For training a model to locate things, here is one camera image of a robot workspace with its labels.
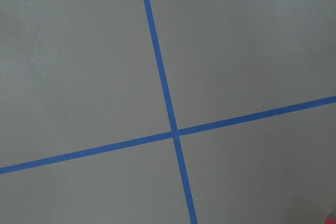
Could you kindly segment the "red wooden cube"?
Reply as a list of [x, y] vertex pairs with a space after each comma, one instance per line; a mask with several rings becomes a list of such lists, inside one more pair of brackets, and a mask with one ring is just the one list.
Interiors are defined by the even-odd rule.
[[336, 224], [336, 218], [335, 217], [327, 217], [324, 224]]

